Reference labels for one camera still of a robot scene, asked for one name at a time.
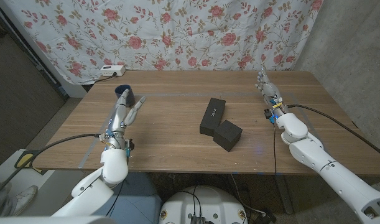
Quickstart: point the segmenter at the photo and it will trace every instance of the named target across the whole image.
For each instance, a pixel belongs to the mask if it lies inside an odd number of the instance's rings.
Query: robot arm
[[[259,72],[258,81],[256,87],[270,107],[265,114],[270,114],[270,121],[284,129],[281,138],[289,145],[292,156],[320,174],[363,223],[380,223],[380,192],[324,151],[322,143],[283,104],[278,88],[267,78],[264,69]]]
[[[103,167],[81,180],[72,190],[73,199],[54,213],[53,217],[87,216],[101,208],[113,195],[111,188],[121,183],[127,176],[127,158],[134,149],[131,139],[124,138],[124,131],[130,126],[137,112],[145,102],[143,96],[126,114],[126,97],[129,90],[118,99],[108,128],[100,135],[100,141],[106,144],[101,153]]]

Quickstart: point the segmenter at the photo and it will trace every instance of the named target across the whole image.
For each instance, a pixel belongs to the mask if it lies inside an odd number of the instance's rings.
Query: black box
[[[200,133],[213,137],[215,129],[219,126],[221,117],[225,110],[226,101],[215,98],[210,98],[209,105],[206,108],[205,114],[200,125]]]
[[[239,141],[241,133],[241,128],[225,120],[218,128],[215,129],[213,141],[229,152]]]

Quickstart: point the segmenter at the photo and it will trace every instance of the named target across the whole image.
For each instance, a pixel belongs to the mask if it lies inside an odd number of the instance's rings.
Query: wooden table
[[[286,104],[299,103],[330,114],[358,129],[309,72],[268,72]],[[87,93],[50,142],[76,134],[100,133],[116,102],[114,89],[130,84],[136,99],[146,96],[134,124],[125,136],[136,145],[130,171],[274,174],[273,127],[265,119],[263,98],[255,89],[257,72],[145,72],[99,82]],[[226,100],[227,119],[243,129],[241,139],[226,152],[199,125],[211,97]],[[316,134],[340,163],[361,175],[380,175],[380,155],[329,119],[311,111],[290,109]],[[276,134],[277,172],[314,174],[297,162]],[[42,169],[97,169],[103,144],[76,139],[42,153],[34,166]]]

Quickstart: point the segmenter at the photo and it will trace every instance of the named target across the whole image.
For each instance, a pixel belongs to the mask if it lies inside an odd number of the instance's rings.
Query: yellow cable clip
[[[273,108],[277,108],[277,107],[279,107],[279,106],[281,106],[282,105],[282,103],[278,103],[278,104],[276,104],[276,105],[272,105],[272,107]]]

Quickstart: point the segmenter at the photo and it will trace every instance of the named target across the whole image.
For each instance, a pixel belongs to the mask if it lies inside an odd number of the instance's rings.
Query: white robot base
[[[177,192],[163,204],[160,210],[159,224],[248,223],[247,220],[244,220],[246,219],[244,207],[232,195],[216,187],[205,185],[197,186],[194,193],[194,187]],[[200,204],[196,198],[193,198],[193,193],[198,197]]]

